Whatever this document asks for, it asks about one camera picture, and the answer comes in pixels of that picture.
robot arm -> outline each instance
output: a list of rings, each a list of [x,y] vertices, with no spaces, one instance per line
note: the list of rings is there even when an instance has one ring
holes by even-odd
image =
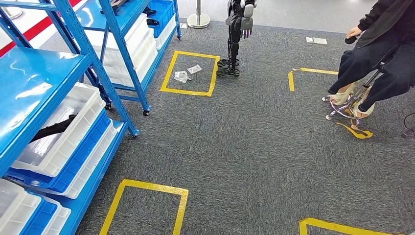
[[[241,8],[244,12],[244,17],[249,18],[254,15],[254,8],[258,5],[259,0],[241,0]]]
[[[252,34],[254,8],[259,0],[241,0],[243,17],[241,19],[241,37],[248,38]]]

metal pole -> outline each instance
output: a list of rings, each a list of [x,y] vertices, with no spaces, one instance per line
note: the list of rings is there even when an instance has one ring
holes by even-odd
[[[192,28],[206,28],[210,24],[210,17],[202,14],[201,0],[197,0],[196,14],[187,18],[187,24]]]

red stripe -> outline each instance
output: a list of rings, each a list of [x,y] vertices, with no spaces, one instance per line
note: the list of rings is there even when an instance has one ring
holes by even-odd
[[[69,0],[70,5],[73,7],[77,5],[81,0]],[[36,35],[41,33],[43,30],[45,30],[47,27],[49,27],[52,24],[52,21],[49,17],[45,17],[43,20],[41,20],[39,23],[37,23],[35,26],[31,27],[28,31],[26,31],[23,35],[24,37],[30,41]],[[12,49],[15,46],[14,42],[11,42],[7,44],[5,47],[0,49],[0,57],[6,54],[10,49]]]

plastic bag on floor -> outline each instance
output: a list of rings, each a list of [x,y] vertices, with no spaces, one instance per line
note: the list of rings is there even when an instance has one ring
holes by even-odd
[[[190,80],[189,76],[187,76],[186,71],[175,72],[174,79],[181,83],[186,83],[188,80]]]
[[[187,69],[187,71],[189,71],[190,74],[197,73],[201,70],[202,70],[202,68],[199,65],[196,65],[196,66],[193,66],[193,67]]]

floor marking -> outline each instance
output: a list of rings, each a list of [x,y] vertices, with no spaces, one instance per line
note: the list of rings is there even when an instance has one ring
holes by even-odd
[[[381,233],[381,232],[374,232],[374,231],[370,231],[366,229],[358,229],[358,228],[349,227],[349,226],[341,225],[341,224],[330,223],[330,222],[326,222],[326,221],[322,221],[322,220],[314,219],[314,218],[306,218],[300,221],[300,224],[299,224],[300,235],[308,234],[307,225],[321,228],[321,229],[327,229],[327,230],[331,230],[331,231],[335,231],[335,232],[339,232],[343,234],[348,234],[348,235],[391,235],[391,234],[386,234],[386,233]]]
[[[188,55],[188,56],[197,56],[197,57],[204,57],[210,58],[215,60],[215,64],[213,66],[212,78],[210,79],[210,86],[208,92],[195,92],[195,91],[186,91],[186,90],[178,90],[167,88],[168,81],[170,79],[171,73],[173,72],[174,64],[176,63],[178,55]],[[193,52],[186,52],[186,51],[174,51],[173,58],[170,62],[170,66],[167,70],[166,77],[164,78],[163,84],[160,88],[161,92],[170,92],[170,93],[178,93],[178,94],[189,94],[189,95],[200,95],[200,96],[208,96],[211,97],[213,93],[213,89],[215,88],[216,83],[216,71],[218,70],[218,62],[220,60],[220,56],[217,55],[205,55],[205,54],[198,54]]]
[[[174,223],[173,235],[179,235],[180,230],[182,229],[182,223],[184,218],[184,211],[186,209],[187,203],[187,196],[189,195],[189,190],[183,188],[175,188],[166,185],[157,185],[142,181],[135,181],[135,180],[123,180],[115,193],[113,202],[111,203],[110,209],[108,210],[107,217],[105,218],[104,224],[102,225],[100,235],[105,235],[108,233],[108,229],[110,228],[111,222],[114,218],[115,211],[118,207],[119,201],[121,199],[122,193],[126,186],[134,187],[134,188],[142,188],[148,190],[154,190],[159,192],[168,192],[172,194],[180,195],[180,204],[179,209],[177,210],[176,222]]]
[[[364,134],[359,134],[357,133],[355,130],[353,130],[351,127],[348,127],[346,125],[344,125],[341,122],[336,122],[337,125],[343,126],[344,128],[346,128],[348,131],[350,131],[356,138],[364,140],[364,139],[369,139],[370,137],[373,136],[373,133],[370,131],[362,131],[360,129],[356,129],[356,131],[360,131],[363,132]]]
[[[295,71],[304,71],[304,72],[316,72],[316,73],[325,73],[325,74],[332,74],[332,75],[338,75],[339,72],[336,71],[328,71],[328,70],[315,70],[315,69],[307,69],[307,68],[300,68],[298,70],[293,69],[288,73],[288,88],[291,92],[295,91],[294,88],[294,75],[293,72]]]

